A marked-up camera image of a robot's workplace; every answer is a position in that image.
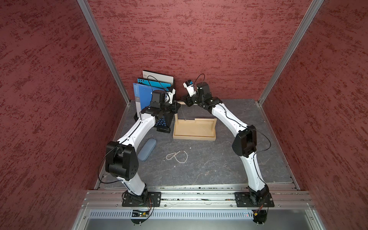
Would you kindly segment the teal folder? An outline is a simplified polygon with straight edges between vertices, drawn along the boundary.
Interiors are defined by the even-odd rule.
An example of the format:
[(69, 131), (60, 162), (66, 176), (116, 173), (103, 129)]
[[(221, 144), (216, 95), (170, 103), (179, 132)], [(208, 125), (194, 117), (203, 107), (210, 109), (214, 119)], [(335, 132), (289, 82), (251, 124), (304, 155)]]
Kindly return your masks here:
[(146, 86), (151, 86), (151, 87), (156, 87), (159, 89), (164, 89), (166, 91), (168, 91), (168, 88), (171, 87), (172, 85), (170, 83), (166, 83), (166, 82), (159, 82), (159, 81), (155, 81), (155, 80), (151, 80), (151, 79), (137, 79), (137, 83), (146, 85)]

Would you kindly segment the right aluminium corner post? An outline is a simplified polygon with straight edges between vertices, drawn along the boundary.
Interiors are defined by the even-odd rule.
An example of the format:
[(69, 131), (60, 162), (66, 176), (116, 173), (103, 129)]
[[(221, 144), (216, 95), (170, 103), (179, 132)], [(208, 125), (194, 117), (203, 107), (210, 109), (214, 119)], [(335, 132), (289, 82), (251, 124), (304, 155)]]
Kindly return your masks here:
[(284, 68), (286, 67), (288, 61), (292, 57), (294, 51), (298, 47), (300, 41), (304, 37), (306, 31), (308, 30), (311, 22), (313, 21), (314, 17), (316, 16), (317, 12), (319, 11), (320, 7), (322, 6), (324, 0), (313, 0), (309, 5), (303, 19), (301, 20), (296, 32), (294, 33), (289, 45), (287, 46), (279, 64), (277, 65), (273, 75), (271, 76), (269, 82), (267, 83), (264, 91), (262, 92), (258, 104), (260, 107), (263, 106), (266, 98), (270, 94), (272, 88), (274, 87), (275, 83), (277, 82), (278, 78), (280, 77), (281, 73), (283, 72)]

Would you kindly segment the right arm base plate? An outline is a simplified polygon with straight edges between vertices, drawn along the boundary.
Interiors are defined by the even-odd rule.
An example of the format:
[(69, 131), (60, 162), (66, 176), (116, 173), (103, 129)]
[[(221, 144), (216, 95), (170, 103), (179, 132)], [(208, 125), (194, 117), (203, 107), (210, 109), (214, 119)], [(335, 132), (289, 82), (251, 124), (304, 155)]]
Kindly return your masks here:
[(256, 196), (248, 192), (235, 192), (235, 202), (238, 208), (274, 208), (275, 203), (270, 193), (264, 196)]

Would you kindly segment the left aluminium corner post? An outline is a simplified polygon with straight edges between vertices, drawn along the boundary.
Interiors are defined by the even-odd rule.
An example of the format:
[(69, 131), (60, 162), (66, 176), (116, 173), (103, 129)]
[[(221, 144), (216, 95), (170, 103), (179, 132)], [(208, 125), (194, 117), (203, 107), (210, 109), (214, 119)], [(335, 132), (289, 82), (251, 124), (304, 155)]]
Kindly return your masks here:
[(77, 0), (77, 2), (78, 2), (78, 5), (79, 5), (79, 7), (80, 7), (87, 23), (88, 23), (88, 26), (89, 26), (89, 28), (90, 28), (97, 44), (98, 44), (98, 47), (100, 48), (100, 51), (101, 51), (107, 65), (109, 67), (109, 70), (110, 70), (110, 72), (111, 72), (111, 74), (112, 74), (112, 76), (113, 76), (113, 78), (114, 78), (114, 80), (115, 80), (115, 82), (116, 82), (123, 98), (124, 98), (125, 103), (127, 105), (130, 105), (131, 99), (130, 99), (128, 93), (127, 93), (127, 90), (126, 90), (122, 80), (121, 80), (118, 69), (117, 69), (117, 67), (116, 67), (116, 65), (113, 61), (113, 58), (112, 58), (112, 56), (111, 56), (111, 54), (108, 50), (108, 47), (107, 47), (107, 45), (104, 41), (104, 38), (101, 34), (101, 31), (98, 27), (98, 24), (97, 24), (97, 22), (96, 22), (96, 20), (93, 16), (92, 10), (91, 10), (91, 8), (88, 4), (88, 1), (86, 1), (86, 0)]

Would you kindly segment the white folder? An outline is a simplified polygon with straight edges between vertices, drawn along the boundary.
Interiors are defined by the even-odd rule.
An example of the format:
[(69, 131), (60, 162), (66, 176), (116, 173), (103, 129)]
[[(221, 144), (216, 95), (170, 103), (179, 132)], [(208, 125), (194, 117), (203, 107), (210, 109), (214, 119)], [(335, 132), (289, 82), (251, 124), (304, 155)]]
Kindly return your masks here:
[(142, 74), (143, 74), (144, 79), (147, 79), (150, 81), (159, 81), (159, 82), (169, 83), (170, 85), (174, 84), (173, 76), (155, 73), (151, 71), (142, 71)]

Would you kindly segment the wooden jewelry display stand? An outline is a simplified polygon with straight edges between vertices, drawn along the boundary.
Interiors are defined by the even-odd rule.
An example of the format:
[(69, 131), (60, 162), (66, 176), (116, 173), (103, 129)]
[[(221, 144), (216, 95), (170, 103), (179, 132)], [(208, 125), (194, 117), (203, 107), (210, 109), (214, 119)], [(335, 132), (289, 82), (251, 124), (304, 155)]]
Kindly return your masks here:
[(179, 119), (174, 115), (173, 139), (175, 140), (216, 140), (216, 118)]

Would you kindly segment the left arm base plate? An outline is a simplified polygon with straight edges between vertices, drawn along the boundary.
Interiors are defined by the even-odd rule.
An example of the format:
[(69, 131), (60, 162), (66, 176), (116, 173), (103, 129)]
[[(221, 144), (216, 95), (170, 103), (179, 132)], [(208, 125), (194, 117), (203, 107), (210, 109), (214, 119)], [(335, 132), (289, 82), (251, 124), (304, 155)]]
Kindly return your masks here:
[(122, 194), (122, 207), (159, 207), (161, 192), (143, 192), (142, 195), (133, 195), (129, 192)]

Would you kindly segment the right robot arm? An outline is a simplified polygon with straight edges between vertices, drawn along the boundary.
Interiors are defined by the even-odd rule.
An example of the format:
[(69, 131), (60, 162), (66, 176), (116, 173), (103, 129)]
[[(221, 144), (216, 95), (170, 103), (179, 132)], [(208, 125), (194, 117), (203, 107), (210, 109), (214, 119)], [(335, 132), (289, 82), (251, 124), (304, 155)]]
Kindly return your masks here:
[(219, 119), (234, 135), (232, 149), (243, 163), (248, 178), (249, 199), (260, 207), (269, 195), (269, 187), (263, 180), (257, 161), (257, 130), (238, 119), (217, 97), (206, 82), (195, 85), (192, 80), (183, 83), (188, 94), (182, 98), (187, 106), (198, 105)]

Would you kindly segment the black mesh file organizer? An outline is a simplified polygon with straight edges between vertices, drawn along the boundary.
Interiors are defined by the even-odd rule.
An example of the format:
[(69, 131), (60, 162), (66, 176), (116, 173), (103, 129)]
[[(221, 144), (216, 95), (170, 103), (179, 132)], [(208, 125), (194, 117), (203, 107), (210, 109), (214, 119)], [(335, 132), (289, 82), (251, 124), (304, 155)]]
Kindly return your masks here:
[(171, 104), (168, 103), (167, 91), (164, 89), (154, 90), (150, 106), (145, 107), (135, 115), (135, 119), (142, 118), (144, 114), (150, 114), (155, 117), (155, 127), (170, 128), (174, 114), (171, 113)]

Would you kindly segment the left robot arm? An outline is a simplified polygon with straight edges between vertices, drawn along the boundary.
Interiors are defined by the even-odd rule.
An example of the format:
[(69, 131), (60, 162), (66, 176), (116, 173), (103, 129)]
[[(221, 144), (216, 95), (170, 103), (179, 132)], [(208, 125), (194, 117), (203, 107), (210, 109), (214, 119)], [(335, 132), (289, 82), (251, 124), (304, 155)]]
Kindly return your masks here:
[(155, 90), (150, 105), (141, 110), (136, 123), (117, 141), (111, 141), (106, 147), (105, 171), (117, 178), (127, 188), (123, 198), (131, 200), (134, 207), (148, 204), (146, 184), (138, 175), (139, 160), (136, 150), (148, 131), (167, 114), (176, 114), (180, 104), (175, 100), (176, 90)]

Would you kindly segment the aluminium corner post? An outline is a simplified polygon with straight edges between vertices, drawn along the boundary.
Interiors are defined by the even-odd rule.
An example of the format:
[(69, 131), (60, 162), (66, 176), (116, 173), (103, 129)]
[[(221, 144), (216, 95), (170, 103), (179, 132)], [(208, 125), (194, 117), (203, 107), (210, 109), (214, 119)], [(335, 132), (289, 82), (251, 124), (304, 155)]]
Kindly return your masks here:
[(91, 8), (88, 4), (88, 1), (86, 1), (86, 0), (77, 0), (77, 2), (78, 2), (78, 5), (79, 5), (79, 7), (80, 7), (87, 23), (88, 23), (88, 26), (89, 26), (89, 28), (90, 28), (97, 44), (98, 44), (98, 47), (100, 48), (100, 51), (101, 51), (107, 65), (109, 67), (109, 70), (110, 70), (110, 72), (111, 72), (111, 74), (112, 74), (112, 76), (113, 76), (113, 78), (114, 78), (114, 80), (115, 80), (115, 82), (116, 82), (123, 98), (124, 98), (125, 103), (127, 105), (130, 105), (131, 99), (130, 99), (128, 93), (127, 93), (127, 90), (126, 90), (122, 80), (121, 80), (118, 69), (117, 69), (117, 67), (116, 67), (116, 65), (113, 61), (113, 58), (112, 58), (112, 56), (111, 56), (111, 54), (108, 50), (108, 47), (107, 47), (107, 45), (104, 41), (104, 38), (101, 34), (101, 31), (98, 27), (98, 24), (97, 24), (97, 22), (96, 22), (96, 20), (93, 16), (92, 10), (91, 10)]
[(306, 31), (308, 30), (311, 22), (313, 21), (314, 17), (316, 16), (317, 12), (319, 11), (320, 7), (322, 6), (324, 0), (313, 0), (309, 5), (303, 19), (301, 20), (296, 32), (294, 33), (289, 45), (287, 46), (279, 64), (277, 65), (273, 75), (271, 76), (269, 82), (267, 83), (264, 91), (262, 92), (258, 104), (260, 107), (263, 106), (266, 98), (270, 94), (272, 88), (274, 87), (275, 83), (277, 82), (278, 78), (280, 77), (281, 73), (283, 72), (284, 68), (286, 67), (288, 61), (292, 57), (294, 51), (298, 47), (300, 41), (304, 37)]

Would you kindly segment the blue-grey glasses case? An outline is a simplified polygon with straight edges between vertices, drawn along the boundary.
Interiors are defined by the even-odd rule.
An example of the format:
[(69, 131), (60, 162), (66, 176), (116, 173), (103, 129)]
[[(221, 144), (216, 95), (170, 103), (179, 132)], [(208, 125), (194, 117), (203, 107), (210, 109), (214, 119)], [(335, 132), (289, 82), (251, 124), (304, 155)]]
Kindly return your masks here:
[(138, 154), (138, 159), (142, 162), (146, 161), (156, 147), (156, 139), (148, 139)]

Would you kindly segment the aluminium rail frame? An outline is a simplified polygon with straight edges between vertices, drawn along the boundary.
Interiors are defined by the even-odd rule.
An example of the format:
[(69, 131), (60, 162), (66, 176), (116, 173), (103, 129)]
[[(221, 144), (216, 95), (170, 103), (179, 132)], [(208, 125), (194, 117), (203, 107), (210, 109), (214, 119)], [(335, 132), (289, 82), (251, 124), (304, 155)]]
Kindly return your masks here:
[[(253, 211), (301, 212), (313, 230), (325, 229), (308, 191), (298, 190), (294, 183), (270, 183), (274, 208), (238, 208), (235, 192), (248, 192), (247, 184), (152, 186), (148, 192), (161, 192), (159, 207), (122, 207), (122, 188), (89, 190), (83, 201), (74, 230), (85, 230), (91, 219), (248, 219)], [(134, 215), (137, 210), (144, 215)]]

